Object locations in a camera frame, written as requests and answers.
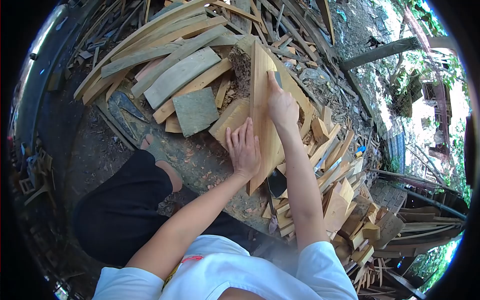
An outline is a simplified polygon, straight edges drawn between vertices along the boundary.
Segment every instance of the person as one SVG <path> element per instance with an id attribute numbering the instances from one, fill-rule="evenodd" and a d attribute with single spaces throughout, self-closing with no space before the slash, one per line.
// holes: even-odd
<path id="1" fill-rule="evenodd" d="M 296 276 L 251 257 L 221 212 L 260 167 L 258 136 L 247 118 L 227 128 L 234 172 L 172 217 L 158 203 L 181 177 L 152 135 L 120 170 L 77 205 L 73 229 L 104 267 L 94 299 L 357 299 L 327 236 L 321 194 L 297 127 L 299 107 L 268 73 L 269 114 L 285 151 L 290 210 L 298 243 Z"/>

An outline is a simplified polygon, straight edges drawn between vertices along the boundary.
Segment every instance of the tree trunk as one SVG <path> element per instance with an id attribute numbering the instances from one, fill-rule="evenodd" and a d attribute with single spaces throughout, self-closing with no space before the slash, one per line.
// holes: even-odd
<path id="1" fill-rule="evenodd" d="M 230 0 L 230 4 L 240 8 L 241 10 L 244 10 L 247 13 L 250 12 L 250 0 Z M 231 21 L 233 24 L 236 26 L 240 27 L 243 29 L 243 31 L 250 33 L 250 28 L 252 25 L 252 22 L 250 20 L 247 20 L 246 18 L 239 16 L 237 14 L 232 13 L 231 14 Z"/>
<path id="2" fill-rule="evenodd" d="M 417 50 L 420 48 L 421 48 L 420 41 L 414 36 L 399 39 L 395 42 L 391 42 L 389 44 L 380 46 L 378 48 L 374 48 L 356 57 L 353 57 L 349 60 L 344 61 L 343 63 L 340 64 L 340 69 L 343 71 L 347 71 L 347 70 L 356 68 L 358 66 L 364 65 L 367 62 L 379 60 L 384 57 L 398 54 L 404 51 Z"/>

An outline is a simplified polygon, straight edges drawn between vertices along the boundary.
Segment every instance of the metal pole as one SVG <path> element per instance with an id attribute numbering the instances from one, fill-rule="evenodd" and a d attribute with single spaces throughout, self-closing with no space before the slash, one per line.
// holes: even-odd
<path id="1" fill-rule="evenodd" d="M 408 195 L 411 195 L 411 196 L 413 196 L 413 197 L 416 197 L 416 198 L 418 198 L 418 199 L 421 199 L 421 200 L 425 201 L 425 202 L 428 203 L 428 204 L 431 204 L 431 205 L 436 206 L 436 207 L 438 207 L 438 208 L 440 208 L 440 209 L 446 210 L 447 212 L 454 214 L 455 216 L 459 217 L 459 218 L 462 219 L 462 220 L 466 220 L 466 219 L 467 219 L 467 216 L 466 216 L 466 215 L 464 215 L 464 214 L 456 211 L 455 209 L 453 209 L 453 208 L 451 208 L 451 207 L 449 207 L 449 206 L 443 205 L 443 204 L 441 204 L 440 202 L 437 202 L 437 201 L 435 201 L 435 200 L 433 200 L 433 199 L 427 198 L 427 197 L 422 196 L 422 195 L 419 195 L 419 194 L 417 194 L 417 193 L 415 193 L 415 192 L 412 192 L 412 191 L 409 191 L 409 190 L 407 190 L 407 189 L 404 189 L 404 188 L 401 188 L 401 187 L 399 187 L 399 186 L 396 186 L 396 185 L 394 185 L 393 183 L 388 183 L 388 185 L 390 185 L 390 186 L 392 186 L 392 187 L 394 187 L 394 188 L 396 188 L 396 189 L 399 189 L 399 190 L 401 190 L 401 191 L 404 191 L 404 192 L 406 192 Z"/>

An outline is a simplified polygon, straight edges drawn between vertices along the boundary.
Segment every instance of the foot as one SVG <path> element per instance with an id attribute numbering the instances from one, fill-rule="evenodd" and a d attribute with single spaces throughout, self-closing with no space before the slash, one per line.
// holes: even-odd
<path id="1" fill-rule="evenodd" d="M 140 149 L 145 150 L 151 142 L 153 142 L 153 135 L 147 134 L 140 145 Z M 178 177 L 175 169 L 165 160 L 159 160 L 155 163 L 155 165 L 168 174 L 168 177 L 170 177 L 170 182 L 172 183 L 173 192 L 180 191 L 182 187 L 182 180 L 180 177 Z"/>

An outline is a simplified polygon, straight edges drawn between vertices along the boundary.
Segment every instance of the scrap wood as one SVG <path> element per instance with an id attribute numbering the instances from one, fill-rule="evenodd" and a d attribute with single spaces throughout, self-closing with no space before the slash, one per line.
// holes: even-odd
<path id="1" fill-rule="evenodd" d="M 209 29 L 204 33 L 201 33 L 200 35 L 193 38 L 189 43 L 173 51 L 172 54 L 168 55 L 161 63 L 159 63 L 155 68 L 153 68 L 151 72 L 149 72 L 142 80 L 137 82 L 132 87 L 132 94 L 135 97 L 139 97 L 155 82 L 155 80 L 160 77 L 160 75 L 162 75 L 166 70 L 176 64 L 179 60 L 182 60 L 187 56 L 191 55 L 203 45 L 212 41 L 217 36 L 224 34 L 226 31 L 227 30 L 225 27 L 223 27 L 222 25 L 217 25 L 216 27 Z"/>
<path id="2" fill-rule="evenodd" d="M 159 63 L 159 65 L 166 60 L 168 60 L 168 57 Z M 153 84 L 144 91 L 144 96 L 148 100 L 148 103 L 150 103 L 150 106 L 153 109 L 157 109 L 185 84 L 220 61 L 221 58 L 210 47 L 195 51 L 165 70 Z"/>
<path id="3" fill-rule="evenodd" d="M 185 18 L 185 20 L 174 24 L 167 24 L 167 26 L 162 26 L 157 30 L 154 30 L 152 33 L 144 36 L 136 43 L 131 44 L 119 53 L 112 56 L 111 61 L 119 60 L 123 57 L 141 50 L 147 50 L 151 47 L 164 46 L 165 44 L 173 42 L 175 39 L 182 37 L 185 34 L 193 32 L 197 28 L 208 26 L 206 23 L 207 16 L 204 13 L 205 10 L 197 9 L 191 13 L 196 14 L 194 16 L 190 17 L 190 15 L 188 15 L 188 18 Z"/>
<path id="4" fill-rule="evenodd" d="M 276 18 L 278 17 L 279 15 L 279 11 L 273 7 L 272 4 L 270 4 L 267 0 L 257 0 L 257 1 L 260 1 L 262 3 L 262 5 L 272 14 L 274 15 Z M 295 40 L 300 44 L 300 47 L 302 47 L 305 52 L 307 53 L 307 55 L 310 57 L 311 60 L 313 61 L 317 61 L 318 60 L 318 57 L 312 52 L 312 50 L 310 50 L 310 48 L 308 48 L 308 45 L 305 43 L 305 40 L 303 40 L 303 38 L 301 37 L 300 33 L 297 32 L 297 30 L 295 29 L 295 27 L 290 23 L 290 21 L 287 19 L 287 18 L 281 18 L 280 20 L 281 24 L 283 24 L 287 30 L 293 35 L 293 37 L 295 38 Z"/>
<path id="5" fill-rule="evenodd" d="M 222 107 L 223 100 L 225 99 L 225 93 L 227 92 L 227 89 L 229 87 L 230 77 L 231 72 L 225 72 L 222 76 L 222 82 L 220 83 L 220 87 L 218 88 L 218 92 L 215 96 L 215 104 L 217 108 Z"/>
<path id="6" fill-rule="evenodd" d="M 264 159 L 260 171 L 247 183 L 247 194 L 252 195 L 258 186 L 272 172 L 275 154 L 281 147 L 280 138 L 268 114 L 268 77 L 267 71 L 276 71 L 273 60 L 265 50 L 254 42 L 252 46 L 251 101 L 250 116 L 253 119 L 253 134 L 260 139 L 260 153 Z"/>
<path id="7" fill-rule="evenodd" d="M 262 18 L 261 18 L 261 17 L 262 17 L 262 14 L 260 13 L 261 10 L 257 8 L 258 4 L 259 4 L 259 3 L 257 3 L 257 4 L 255 5 L 255 3 L 253 2 L 253 0 L 250 0 L 250 8 L 252 9 L 252 12 L 253 12 L 253 14 L 255 15 L 255 17 L 257 17 L 257 19 L 259 20 L 259 25 L 260 25 L 260 27 L 261 27 L 262 32 L 263 32 L 264 34 L 268 34 L 267 28 L 266 28 L 266 26 L 265 26 L 265 24 L 263 23 Z"/>
<path id="8" fill-rule="evenodd" d="M 133 34 L 129 35 L 126 39 L 124 39 L 121 43 L 119 43 L 112 51 L 110 51 L 96 66 L 95 68 L 87 75 L 87 77 L 82 81 L 80 86 L 77 88 L 73 97 L 75 100 L 80 99 L 87 90 L 91 88 L 93 85 L 94 80 L 100 74 L 101 67 L 106 65 L 110 58 L 120 52 L 121 50 L 125 49 L 127 46 L 135 43 L 140 38 L 144 37 L 145 35 L 151 33 L 153 30 L 165 25 L 166 23 L 181 17 L 182 15 L 195 10 L 197 8 L 203 7 L 209 2 L 209 0 L 192 0 L 186 4 L 183 4 L 157 18 L 152 20 L 151 22 L 147 23 L 145 26 L 142 26 Z"/>
<path id="9" fill-rule="evenodd" d="M 173 106 L 173 97 L 181 96 L 186 93 L 198 91 L 209 85 L 213 80 L 218 78 L 221 74 L 227 72 L 232 68 L 229 59 L 222 59 L 219 63 L 200 74 L 197 78 L 192 80 L 189 84 L 184 86 L 181 90 L 176 92 L 169 100 L 167 100 L 155 113 L 153 117 L 158 124 L 163 123 L 169 115 L 171 115 L 175 108 Z"/>
<path id="10" fill-rule="evenodd" d="M 268 46 L 268 48 L 270 49 L 270 51 L 272 51 L 273 53 L 275 54 L 280 54 L 280 55 L 283 55 L 283 56 L 286 56 L 288 58 L 291 58 L 293 60 L 297 60 L 297 61 L 301 61 L 301 62 L 308 62 L 310 60 L 308 59 L 305 59 L 301 56 L 298 56 L 296 55 L 295 53 L 292 53 L 291 51 L 287 51 L 285 49 L 278 49 L 278 48 L 275 48 L 273 46 Z"/>
<path id="11" fill-rule="evenodd" d="M 322 19 L 327 27 L 328 34 L 332 39 L 332 45 L 335 46 L 335 33 L 332 25 L 332 16 L 330 15 L 330 8 L 327 0 L 316 0 Z"/>
<path id="12" fill-rule="evenodd" d="M 93 101 L 103 93 L 109 86 L 111 86 L 118 78 L 124 78 L 130 69 L 125 69 L 117 74 L 110 75 L 109 77 L 100 79 L 95 83 L 83 96 L 82 100 L 84 105 L 91 105 Z"/>
<path id="13" fill-rule="evenodd" d="M 212 3 L 213 5 L 216 5 L 216 6 L 219 6 L 219 7 L 224 7 L 225 9 L 237 14 L 237 15 L 240 15 L 250 21 L 254 21 L 254 22 L 257 22 L 258 24 L 263 24 L 262 22 L 262 19 L 257 17 L 257 16 L 254 16 L 252 14 L 249 14 L 247 13 L 246 11 L 238 8 L 238 7 L 235 7 L 233 5 L 230 5 L 230 4 L 226 4 L 225 2 L 223 1 L 215 1 Z"/>
<path id="14" fill-rule="evenodd" d="M 183 133 L 176 113 L 171 114 L 165 122 L 165 132 Z"/>

